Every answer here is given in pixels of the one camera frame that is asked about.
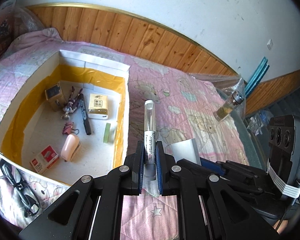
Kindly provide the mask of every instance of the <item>star pattern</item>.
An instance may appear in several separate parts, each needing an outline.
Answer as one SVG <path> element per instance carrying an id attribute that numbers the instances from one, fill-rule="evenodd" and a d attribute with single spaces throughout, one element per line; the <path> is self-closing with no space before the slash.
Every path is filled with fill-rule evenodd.
<path id="1" fill-rule="evenodd" d="M 157 208 L 156 206 L 154 206 L 154 210 L 151 210 L 151 213 L 153 214 L 152 217 L 161 216 L 161 210 L 162 208 Z"/>

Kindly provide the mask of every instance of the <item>pink quilt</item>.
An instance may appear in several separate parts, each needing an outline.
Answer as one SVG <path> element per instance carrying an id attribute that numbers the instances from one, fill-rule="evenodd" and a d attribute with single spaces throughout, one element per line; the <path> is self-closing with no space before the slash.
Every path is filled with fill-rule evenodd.
<path id="1" fill-rule="evenodd" d="M 45 57 L 49 57 L 59 49 L 105 57 L 131 66 L 128 84 L 130 126 L 127 154 L 135 151 L 138 140 L 143 140 L 144 101 L 151 99 L 156 103 L 156 139 L 163 142 L 166 153 L 171 153 L 170 144 L 195 138 L 201 157 L 211 161 L 232 160 L 248 164 L 233 119 L 228 117 L 219 123 L 213 116 L 213 111 L 224 101 L 210 82 L 199 81 L 179 70 L 105 47 L 62 42 L 53 28 L 19 37 L 8 51 L 8 55 L 11 55 L 0 61 L 0 67 L 10 65 L 14 70 L 28 66 L 31 68 L 31 64 L 42 64 Z M 14 77 L 5 81 L 5 74 L 0 73 L 0 82 L 6 82 L 3 84 L 5 91 L 12 97 L 26 79 L 26 75 L 15 71 Z M 33 178 L 29 174 L 23 174 L 23 177 L 36 192 L 43 209 L 67 189 Z M 124 197 L 121 239 L 177 238 L 176 198 L 159 196 L 158 192 L 153 190 L 153 185 L 148 185 L 146 182 L 144 184 L 142 195 Z M 0 213 L 8 221 L 22 228 L 33 219 L 23 217 L 18 196 L 13 192 L 12 187 L 1 179 Z"/>

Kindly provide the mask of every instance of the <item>wooden wall panel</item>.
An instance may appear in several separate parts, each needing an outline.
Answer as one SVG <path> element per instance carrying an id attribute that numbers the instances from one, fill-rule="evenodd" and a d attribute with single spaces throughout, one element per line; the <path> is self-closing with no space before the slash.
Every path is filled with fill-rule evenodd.
<path id="1" fill-rule="evenodd" d="M 77 41 L 90 42 L 98 10 L 83 8 L 79 20 Z"/>
<path id="2" fill-rule="evenodd" d="M 236 75 L 197 44 L 154 23 L 132 16 L 79 7 L 30 8 L 66 41 L 85 41 L 177 68 L 188 73 Z M 258 85 L 247 100 L 252 113 L 300 86 L 300 70 Z"/>
<path id="3" fill-rule="evenodd" d="M 248 97 L 246 113 L 257 111 L 300 86 L 300 70 L 260 83 Z"/>
<path id="4" fill-rule="evenodd" d="M 106 45 L 108 35 L 112 26 L 115 14 L 112 12 L 98 11 L 96 21 L 94 23 L 93 32 L 91 35 L 91 43 Z"/>
<path id="5" fill-rule="evenodd" d="M 67 12 L 68 7 L 55 7 L 53 9 L 51 26 L 58 30 L 61 37 L 63 37 Z"/>
<path id="6" fill-rule="evenodd" d="M 124 14 L 116 14 L 110 29 L 106 47 L 120 51 L 132 18 Z"/>

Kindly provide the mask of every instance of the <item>light switch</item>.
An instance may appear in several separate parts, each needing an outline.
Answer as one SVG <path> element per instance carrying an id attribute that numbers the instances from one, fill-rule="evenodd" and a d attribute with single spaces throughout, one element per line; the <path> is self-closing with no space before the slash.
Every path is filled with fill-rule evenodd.
<path id="1" fill-rule="evenodd" d="M 272 46 L 273 46 L 273 42 L 272 40 L 270 39 L 267 43 L 267 46 L 268 46 L 268 49 L 271 50 L 272 49 Z"/>

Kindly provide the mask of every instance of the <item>white cable tie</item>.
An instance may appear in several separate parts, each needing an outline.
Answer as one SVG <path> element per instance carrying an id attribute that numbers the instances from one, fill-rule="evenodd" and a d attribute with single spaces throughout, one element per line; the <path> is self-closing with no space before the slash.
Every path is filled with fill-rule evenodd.
<path id="1" fill-rule="evenodd" d="M 267 163 L 267 171 L 270 174 L 273 183 L 282 194 L 292 198 L 298 198 L 300 196 L 300 188 L 285 184 L 285 182 L 275 173 L 269 163 L 269 160 Z"/>

